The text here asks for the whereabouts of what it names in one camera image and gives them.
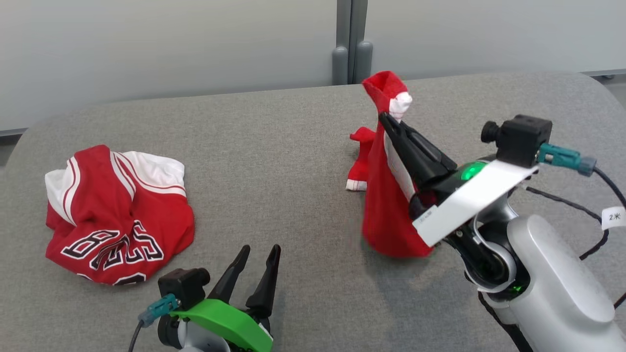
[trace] gray table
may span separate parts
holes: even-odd
[[[494,150],[480,143],[487,120],[517,113],[554,121],[552,142],[598,157],[626,189],[626,112],[589,77],[573,73],[456,76],[408,82],[406,121],[457,162]],[[275,351],[514,351],[441,246],[427,259],[394,260],[361,238],[364,195],[344,190],[357,143],[376,109],[360,86],[130,101],[95,106],[30,128],[0,178],[0,344],[19,351],[122,351],[136,315],[159,297],[153,278],[136,286],[88,282],[45,259],[43,175],[77,150],[105,143],[183,162],[196,216],[194,243],[167,265],[223,273],[241,245],[248,268],[232,303],[243,305],[271,246],[282,246]],[[617,199],[600,179],[545,167],[532,182],[600,211]],[[518,192],[521,213],[545,216],[582,253],[598,224],[564,205]],[[611,238],[588,265],[614,299],[626,290],[626,237]],[[626,308],[617,312],[626,329]],[[167,351],[155,328],[136,351]]]

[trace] white stripe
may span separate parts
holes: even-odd
[[[84,277],[85,279],[87,279],[87,280],[89,280],[89,281],[93,281],[93,280],[92,280],[89,276],[87,276],[87,275],[85,275],[85,274],[78,274],[78,273],[77,273],[76,275],[78,275],[78,276],[82,276],[82,277]]]
[[[144,274],[142,272],[136,272],[136,273],[134,273],[132,275],[129,275],[129,276],[122,276],[122,277],[120,277],[119,279],[117,279],[117,281],[115,281],[115,283],[113,283],[113,285],[116,285],[116,284],[118,284],[122,280],[129,279],[129,278],[131,278],[133,276],[137,276],[137,275],[143,277],[143,280],[146,281],[146,274]]]
[[[74,167],[74,174],[76,175],[76,180],[74,185],[70,187],[68,190],[68,196],[65,198],[65,203],[63,204],[63,209],[68,214],[69,223],[76,226],[76,222],[74,221],[74,217],[72,216],[72,200],[74,199],[74,195],[76,194],[76,190],[78,189],[78,185],[80,184],[80,169],[78,168],[78,162],[76,158],[71,157],[68,160],[69,164]]]
[[[50,206],[63,220],[69,223],[68,216],[65,215],[63,209],[63,197],[66,191],[74,182],[74,174],[69,166],[69,160],[67,161],[68,167],[65,170],[53,170],[46,174],[44,177],[46,182],[46,192],[48,193],[48,202]]]
[[[117,157],[113,155],[113,152],[110,152],[110,153],[111,153],[111,166],[113,167],[113,172],[117,176],[118,180],[120,180],[122,186],[124,186],[124,188],[128,191],[128,194],[130,195],[130,199],[132,200],[135,197],[135,190],[133,186],[131,186],[130,183],[128,182],[126,175],[122,174],[124,170],[122,170],[120,166],[117,164],[118,163]]]
[[[348,179],[348,181],[346,182],[346,189],[355,191],[366,190],[367,182]]]
[[[391,139],[389,139],[389,135],[385,132],[384,140],[384,149],[385,154],[387,155],[387,166],[391,171],[391,174],[396,179],[398,186],[404,193],[406,200],[410,201],[413,194],[415,194],[415,188],[413,187],[413,181],[411,180],[411,176],[409,172],[406,170],[406,167],[402,163],[398,152],[393,147],[391,143]]]
[[[148,182],[146,182],[145,179],[139,178],[139,176],[135,172],[135,169],[140,167],[140,165],[135,165],[135,168],[133,168],[133,165],[124,156],[120,155],[120,153],[118,152],[114,152],[114,153],[118,156],[118,160],[121,161],[126,166],[126,168],[128,169],[130,173],[132,173],[132,176],[137,179],[137,183],[144,189],[149,190],[150,192],[159,193],[159,194],[180,194],[183,197],[187,197],[187,193],[185,193],[185,191],[181,189],[180,187],[171,187],[167,189],[153,187]]]

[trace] white wall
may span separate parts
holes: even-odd
[[[626,68],[625,0],[369,0],[372,72]]]
[[[91,103],[331,83],[333,0],[2,0],[0,130]]]

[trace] black cable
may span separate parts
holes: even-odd
[[[622,303],[624,303],[624,301],[626,301],[626,293],[624,293],[624,294],[622,295],[622,297],[620,297],[620,299],[618,299],[618,300],[617,300],[617,302],[615,302],[615,304],[613,305],[613,307],[614,307],[615,309],[617,309],[617,307],[621,306],[621,305],[622,305]]]
[[[617,188],[617,186],[613,183],[613,181],[611,181],[611,179],[610,179],[610,178],[608,178],[608,177],[607,177],[607,175],[606,175],[605,173],[603,173],[603,172],[602,172],[602,175],[601,175],[600,177],[601,177],[601,178],[602,178],[602,179],[603,179],[603,180],[604,180],[604,181],[605,181],[605,182],[609,185],[609,187],[611,187],[611,188],[615,187],[613,191],[615,192],[615,195],[617,195],[617,197],[618,197],[618,198],[620,198],[620,200],[622,200],[622,199],[624,198],[624,196],[622,195],[622,193],[620,192],[620,190]],[[549,194],[549,193],[547,193],[547,192],[544,192],[544,191],[542,191],[542,190],[535,189],[535,188],[533,188],[533,187],[527,187],[527,188],[526,188],[526,190],[527,190],[527,191],[529,191],[529,192],[531,192],[531,193],[534,193],[534,194],[538,194],[538,195],[544,196],[544,197],[546,197],[546,198],[548,198],[548,199],[552,199],[552,200],[554,200],[554,201],[556,201],[556,202],[561,202],[561,203],[567,204],[567,205],[569,205],[570,207],[573,207],[573,208],[575,208],[575,209],[582,210],[582,211],[586,212],[589,216],[593,217],[594,219],[596,219],[596,220],[598,220],[600,223],[602,223],[602,218],[601,218],[598,214],[596,214],[596,213],[592,212],[591,210],[589,210],[589,209],[587,209],[587,208],[583,207],[582,205],[576,204],[576,203],[574,203],[574,202],[570,202],[570,201],[569,201],[569,200],[567,200],[567,199],[563,199],[563,198],[561,198],[561,197],[557,197],[556,195]],[[583,260],[585,260],[585,259],[586,259],[589,255],[591,255],[591,254],[593,254],[593,253],[596,253],[596,252],[597,252],[597,251],[598,251],[598,250],[599,250],[602,246],[604,246],[604,245],[607,243],[607,241],[608,241],[608,230],[604,230],[604,234],[602,235],[602,238],[600,239],[600,241],[599,241],[598,243],[596,243],[596,244],[595,244],[595,246],[591,247],[591,249],[589,249],[587,252],[583,253],[583,254],[579,257],[579,258],[580,258],[580,260],[581,260],[581,261],[583,261]],[[620,298],[619,298],[619,299],[615,302],[615,304],[613,305],[613,308],[614,308],[614,309],[617,309],[619,306],[621,306],[621,305],[622,305],[622,303],[624,303],[624,301],[626,301],[626,293],[624,293],[624,294],[622,295],[622,297],[620,297]]]
[[[139,335],[139,331],[143,327],[143,320],[139,320],[139,324],[135,328],[135,333],[133,334],[133,338],[130,340],[130,346],[128,347],[128,352],[133,352],[133,348],[135,348],[135,342],[137,341],[137,336]]]
[[[498,325],[500,325],[500,327],[504,329],[504,331],[508,334],[511,340],[513,340],[513,343],[515,343],[515,346],[520,352],[533,352],[533,348],[530,347],[530,345],[528,344],[528,340],[524,337],[524,334],[521,333],[519,326],[515,324],[506,325],[500,321],[500,318],[496,314],[496,311],[485,300],[485,293],[478,293],[478,301],[480,301],[480,304],[485,307],[487,313],[491,315],[496,323],[498,323]]]
[[[600,176],[600,178],[602,180],[604,180],[604,182],[607,183],[607,185],[609,187],[611,187],[611,189],[613,190],[613,193],[615,193],[615,195],[617,196],[617,198],[620,200],[620,202],[622,203],[622,206],[624,208],[626,208],[626,198],[624,198],[624,195],[622,194],[622,191],[620,191],[619,188],[617,188],[617,185],[615,184],[615,182],[613,182],[613,180],[611,180],[607,174],[605,174],[602,170],[600,170],[597,167],[593,168],[593,172],[597,173],[598,176]]]
[[[598,222],[600,224],[602,224],[602,218],[598,214],[592,212],[591,210],[583,207],[580,204],[576,204],[576,203],[571,202],[571,201],[569,201],[567,199],[563,199],[563,198],[561,198],[559,196],[556,196],[556,195],[553,195],[553,194],[549,194],[548,192],[544,192],[542,190],[538,190],[538,189],[533,188],[533,187],[527,187],[526,190],[531,192],[531,193],[538,194],[538,195],[541,195],[543,197],[546,197],[548,199],[552,199],[555,202],[561,202],[561,203],[567,204],[567,205],[569,205],[570,207],[572,207],[574,209],[578,209],[578,210],[584,211],[585,213],[587,213],[587,215],[589,215],[590,217],[593,217],[594,219],[598,220]],[[597,251],[599,251],[600,248],[607,243],[607,241],[608,241],[608,230],[604,230],[604,233],[602,234],[602,238],[600,239],[600,241],[598,241],[598,243],[596,243],[593,247],[591,247],[591,249],[589,249],[587,252],[584,252],[578,258],[580,258],[581,261],[584,261],[588,256],[590,256],[593,253],[596,253]]]

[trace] cable connector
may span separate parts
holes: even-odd
[[[149,305],[148,309],[137,316],[137,320],[143,321],[143,327],[147,328],[158,318],[170,314],[170,312],[178,308],[179,305],[180,301],[173,294],[167,294]]]
[[[566,149],[548,143],[544,143],[539,147],[537,160],[540,163],[576,170],[579,174],[587,177],[592,175],[593,168],[597,161],[595,158],[591,157],[580,157],[580,153],[576,150]]]

